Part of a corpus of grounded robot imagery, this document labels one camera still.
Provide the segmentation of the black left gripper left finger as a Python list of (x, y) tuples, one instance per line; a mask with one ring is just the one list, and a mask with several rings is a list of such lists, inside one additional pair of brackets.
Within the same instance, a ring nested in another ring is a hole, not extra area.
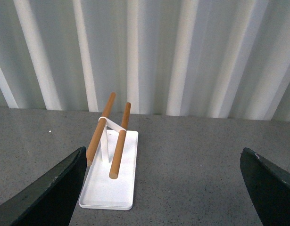
[(0, 205), (0, 226), (67, 226), (86, 172), (86, 149), (80, 147)]

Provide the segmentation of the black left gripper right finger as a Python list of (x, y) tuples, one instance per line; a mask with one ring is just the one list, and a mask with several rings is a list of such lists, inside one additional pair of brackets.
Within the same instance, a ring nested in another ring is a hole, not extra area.
[(265, 226), (290, 226), (290, 173), (244, 148), (240, 170), (251, 201)]

